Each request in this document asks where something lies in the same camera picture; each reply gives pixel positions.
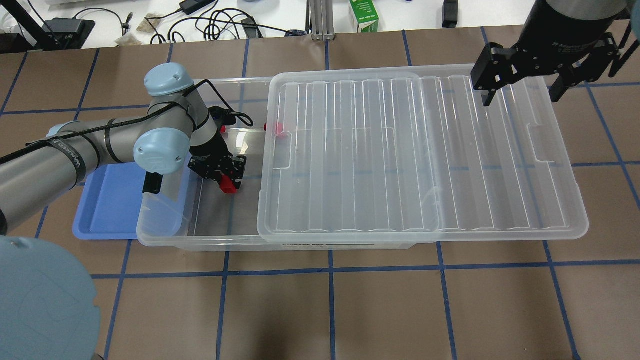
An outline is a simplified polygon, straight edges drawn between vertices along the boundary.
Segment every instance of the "cord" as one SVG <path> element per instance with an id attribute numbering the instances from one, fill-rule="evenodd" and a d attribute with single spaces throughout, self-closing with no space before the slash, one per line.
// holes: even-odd
<path id="1" fill-rule="evenodd" d="M 186 17 L 184 19 L 178 20 L 176 23 L 174 23 L 171 28 L 169 29 L 168 35 L 171 34 L 171 32 L 173 31 L 173 29 L 180 24 L 181 22 L 187 21 L 187 20 L 207 20 L 209 18 L 207 17 Z M 224 24 L 233 24 L 233 25 L 243 25 L 241 22 L 232 22 L 232 21 L 223 21 L 223 20 L 217 20 L 219 22 L 222 22 Z M 283 30 L 283 29 L 278 29 L 278 28 L 274 28 L 273 26 L 267 26 L 267 25 L 260 25 L 260 24 L 256 24 L 257 27 L 259 28 L 265 28 L 265 29 L 271 29 L 271 30 L 275 30 L 275 31 L 281 31 L 285 34 L 290 34 L 290 35 L 295 35 L 294 33 L 288 31 L 288 30 Z"/>
<path id="2" fill-rule="evenodd" d="M 112 13 L 113 15 L 116 15 L 116 17 L 118 18 L 118 22 L 120 23 L 120 27 L 122 28 L 122 36 L 124 36 L 126 34 L 126 29 L 128 28 L 128 24 L 122 22 L 122 18 L 120 18 L 120 16 L 116 12 L 114 12 L 112 10 L 109 10 L 109 9 L 105 9 L 105 8 L 86 8 L 84 10 L 80 10 L 71 19 L 77 19 L 78 15 L 82 14 L 83 12 L 88 12 L 88 11 L 91 11 L 91 10 L 95 10 L 95 11 L 98 11 L 98 12 L 108 12 L 108 13 Z"/>
<path id="3" fill-rule="evenodd" d="M 627 44 L 627 40 L 629 40 L 629 36 L 631 35 L 631 23 L 627 26 L 625 30 L 625 34 L 622 36 L 622 40 L 620 40 L 620 44 L 618 49 L 624 49 Z M 609 77 L 613 78 L 619 71 L 622 69 L 622 66 L 627 63 L 627 60 L 633 55 L 633 53 L 637 50 L 640 44 L 638 44 L 638 40 L 634 41 L 631 46 L 625 51 L 625 54 L 617 60 L 614 60 L 611 64 L 611 69 L 609 69 Z"/>
<path id="4" fill-rule="evenodd" d="M 172 12 L 172 13 L 168 13 L 168 14 L 166 14 L 165 16 L 160 16 L 160 17 L 145 17 L 145 19 L 148 19 L 148 20 L 166 19 L 166 18 L 168 18 L 169 16 L 171 16 L 171 15 L 175 15 L 175 14 L 177 14 L 177 13 L 181 12 L 181 11 L 182 11 L 182 9 L 178 9 L 178 10 L 175 10 L 174 12 Z"/>
<path id="5" fill-rule="evenodd" d="M 631 55 L 633 55 L 633 53 L 638 49 L 638 47 L 640 47 L 640 42 L 636 40 L 633 42 L 633 44 L 631 44 L 631 46 L 629 46 L 629 48 L 627 49 L 627 51 L 625 51 L 625 54 L 620 58 L 620 60 L 614 61 L 613 64 L 611 64 L 611 69 L 609 70 L 610 78 L 613 78 L 618 73 L 618 71 L 622 69 L 622 66 L 624 66 L 624 64 L 627 63 L 627 60 L 629 60 Z"/>
<path id="6" fill-rule="evenodd" d="M 25 40 L 26 40 L 27 38 L 24 36 L 24 31 L 22 30 L 22 25 L 18 24 L 18 28 L 20 29 L 20 34 L 22 34 L 22 37 L 25 38 Z"/>
<path id="7" fill-rule="evenodd" d="M 234 15 L 232 17 L 225 10 L 228 10 L 228 9 L 218 10 L 216 12 L 212 12 L 211 16 L 209 17 L 209 25 L 207 25 L 207 27 L 204 30 L 201 30 L 200 28 L 198 28 L 197 21 L 196 21 L 196 29 L 204 35 L 204 40 L 217 40 L 217 39 L 220 38 L 220 35 L 222 34 L 222 31 L 225 31 L 225 30 L 230 31 L 228 29 L 229 24 L 227 24 L 223 29 L 220 29 L 220 27 L 216 24 L 216 21 L 218 21 L 218 16 L 220 14 L 226 15 L 229 18 L 229 20 L 231 20 L 231 21 L 233 21 L 238 16 L 242 16 L 242 14 L 238 14 L 238 15 Z M 240 33 L 237 30 L 237 26 L 234 26 L 234 28 L 236 30 L 236 35 L 234 35 L 234 38 L 236 38 L 236 39 L 240 38 Z"/>
<path id="8" fill-rule="evenodd" d="M 213 11 L 213 10 L 216 8 L 216 5 L 218 5 L 218 2 L 219 2 L 219 1 L 220 1 L 220 0 L 216 0 L 216 2 L 215 2 L 215 3 L 213 3 L 213 5 L 212 5 L 210 8 L 206 9 L 205 11 L 203 11 L 203 12 L 200 14 L 200 16 L 201 16 L 201 17 L 203 17 L 206 13 L 208 13 L 208 12 L 210 12 L 210 11 Z M 198 29 L 198 21 L 199 21 L 199 20 L 196 20 L 196 29 Z"/>
<path id="9" fill-rule="evenodd" d="M 172 42 L 176 42 L 175 41 L 176 34 L 180 35 L 180 37 L 182 38 L 182 42 L 187 42 L 187 40 L 184 39 L 184 36 L 182 36 L 182 34 L 180 34 L 178 31 L 174 31 L 173 34 L 171 34 L 171 41 Z"/>
<path id="10" fill-rule="evenodd" d="M 145 20 L 149 23 L 149 25 L 151 26 L 151 28 L 156 32 L 156 34 L 154 36 L 151 37 L 151 41 L 149 42 L 150 45 L 152 45 L 154 43 L 154 39 L 157 37 L 160 41 L 160 44 L 162 43 L 166 43 L 166 38 L 164 36 L 162 36 L 158 30 L 156 29 L 156 27 L 151 23 L 151 21 L 149 21 L 149 19 L 145 18 Z"/>
<path id="11" fill-rule="evenodd" d="M 222 95 L 220 94 L 220 92 L 218 91 L 218 89 L 216 88 L 215 85 L 213 85 L 213 83 L 210 80 L 202 80 L 201 82 L 199 82 L 196 86 L 194 86 L 193 88 L 189 89 L 188 92 L 189 94 L 191 92 L 194 92 L 198 87 L 207 84 L 211 87 L 211 89 L 216 93 L 216 95 L 220 98 L 220 100 L 222 101 L 222 103 L 229 109 L 231 110 L 231 112 L 229 112 L 229 115 L 233 115 L 235 117 L 238 118 L 238 120 L 240 120 L 244 125 L 247 125 L 248 127 L 252 127 L 253 126 L 253 119 L 251 119 L 251 117 L 245 113 L 239 113 L 236 110 L 234 110 L 231 105 L 229 105 L 229 103 L 225 100 L 224 97 L 222 97 Z"/>
<path id="12" fill-rule="evenodd" d="M 42 16 L 40 16 L 40 14 L 38 13 L 38 10 L 36 10 L 36 8 L 33 7 L 33 4 L 31 4 L 31 0 L 27 0 L 27 3 L 29 3 L 29 6 L 31 7 L 31 9 L 33 10 L 33 12 L 36 14 L 36 16 L 38 16 L 38 19 L 40 19 L 40 21 L 42 21 L 42 23 L 44 24 L 44 26 L 47 27 L 47 29 L 49 29 L 49 33 L 52 36 L 55 36 L 55 32 L 51 29 L 51 27 L 49 26 L 49 24 L 47 24 L 46 21 L 44 21 L 44 19 L 42 18 Z"/>
<path id="13" fill-rule="evenodd" d="M 202 80 L 198 84 L 196 84 L 196 85 L 192 86 L 191 88 L 185 90 L 185 92 L 182 93 L 182 96 L 183 97 L 189 96 L 191 93 L 193 93 L 194 91 L 198 90 L 198 88 L 201 87 L 204 84 L 208 84 L 209 86 L 211 86 L 211 88 L 216 93 L 216 95 L 220 98 L 220 100 L 225 104 L 225 106 L 229 110 L 231 110 L 231 112 L 229 113 L 230 115 L 236 116 L 243 124 L 245 124 L 247 126 L 250 126 L 250 127 L 253 126 L 253 119 L 251 119 L 251 117 L 249 117 L 249 115 L 247 115 L 245 113 L 239 113 L 239 112 L 234 111 L 231 108 L 231 106 L 229 105 L 229 103 L 225 100 L 225 98 L 222 97 L 222 95 L 220 94 L 218 89 L 216 89 L 216 87 L 213 85 L 213 83 L 211 83 L 211 81 L 209 81 L 209 80 Z M 162 114 L 166 113 L 167 111 L 169 111 L 170 109 L 172 109 L 172 108 L 174 108 L 176 106 L 178 106 L 178 104 L 176 102 L 171 102 L 170 104 L 168 104 L 164 108 L 161 108 L 158 111 L 155 111 L 153 113 L 147 114 L 147 115 L 145 115 L 143 117 L 140 117 L 140 118 L 137 118 L 137 119 L 132 119 L 132 120 L 124 121 L 124 122 L 119 122 L 117 124 L 93 127 L 91 129 L 82 130 L 82 131 L 78 131 L 78 132 L 75 132 L 75 133 L 69 133 L 69 134 L 66 134 L 66 135 L 53 136 L 53 137 L 50 137 L 50 138 L 48 138 L 46 140 L 38 140 L 36 142 L 33 142 L 33 143 L 27 145 L 23 149 L 15 151 L 15 152 L 13 152 L 13 153 L 11 153 L 9 155 L 3 156 L 2 158 L 0 158 L 0 165 L 4 165 L 4 164 L 8 163 L 9 161 L 15 160 L 15 159 L 17 159 L 17 158 L 19 158 L 21 156 L 30 154 L 30 153 L 32 153 L 32 152 L 34 152 L 36 150 L 43 149 L 44 147 L 49 146 L 48 145 L 48 141 L 49 140 L 53 140 L 53 139 L 68 140 L 68 139 L 71 139 L 71 138 L 77 138 L 79 136 L 84 136 L 84 135 L 87 135 L 87 134 L 96 133 L 98 131 L 104 131 L 104 130 L 108 130 L 108 129 L 114 129 L 116 127 L 123 127 L 123 126 L 139 124 L 140 122 L 147 121 L 147 120 L 152 119 L 152 118 L 154 118 L 156 116 L 162 115 Z"/>

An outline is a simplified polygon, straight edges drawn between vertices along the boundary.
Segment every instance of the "red object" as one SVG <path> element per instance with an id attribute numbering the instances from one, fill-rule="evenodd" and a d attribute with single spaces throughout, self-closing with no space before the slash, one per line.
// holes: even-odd
<path id="1" fill-rule="evenodd" d="M 264 130 L 267 131 L 267 124 L 264 124 Z M 276 123 L 276 135 L 281 135 L 284 132 L 284 125 L 282 123 Z"/>
<path id="2" fill-rule="evenodd" d="M 231 178 L 226 175 L 222 175 L 222 180 L 220 181 L 220 190 L 223 193 L 237 193 L 238 189 L 234 185 L 234 182 L 231 181 Z"/>

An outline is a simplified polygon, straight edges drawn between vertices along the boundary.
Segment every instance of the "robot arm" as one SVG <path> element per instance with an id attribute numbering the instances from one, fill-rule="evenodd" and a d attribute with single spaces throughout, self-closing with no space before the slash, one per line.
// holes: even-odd
<path id="1" fill-rule="evenodd" d="M 496 91 L 506 85 L 529 76 L 559 74 L 549 90 L 557 102 L 572 86 L 597 81 L 612 62 L 620 60 L 618 46 L 606 31 L 635 2 L 536 0 L 515 45 L 484 47 L 471 72 L 474 89 L 483 92 L 484 105 L 489 106 Z"/>
<path id="2" fill-rule="evenodd" d="M 229 153 L 219 129 L 237 113 L 207 108 L 182 65 L 152 69 L 147 116 L 70 122 L 0 160 L 0 235 L 5 235 L 103 165 L 135 161 L 161 177 L 184 166 L 235 192 L 246 158 Z"/>

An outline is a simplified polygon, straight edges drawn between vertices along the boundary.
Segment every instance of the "clear plastic container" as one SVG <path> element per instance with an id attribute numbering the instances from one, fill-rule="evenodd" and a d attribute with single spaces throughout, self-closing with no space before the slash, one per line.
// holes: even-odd
<path id="1" fill-rule="evenodd" d="M 281 74 L 268 96 L 270 79 L 222 82 L 257 124 L 226 135 L 248 157 L 243 187 L 229 196 L 176 174 L 181 203 L 165 179 L 145 194 L 140 241 L 308 250 L 579 238 L 588 220 L 544 81 L 508 86 L 485 108 L 471 67 Z M 177 232 L 157 225 L 167 216 Z"/>

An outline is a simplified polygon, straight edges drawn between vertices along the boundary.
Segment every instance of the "transparent lid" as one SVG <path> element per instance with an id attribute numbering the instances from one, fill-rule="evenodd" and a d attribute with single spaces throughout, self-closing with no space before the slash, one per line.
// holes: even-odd
<path id="1" fill-rule="evenodd" d="M 280 74 L 258 232 L 273 243 L 569 239 L 588 220 L 541 78 L 485 108 L 472 65 Z"/>

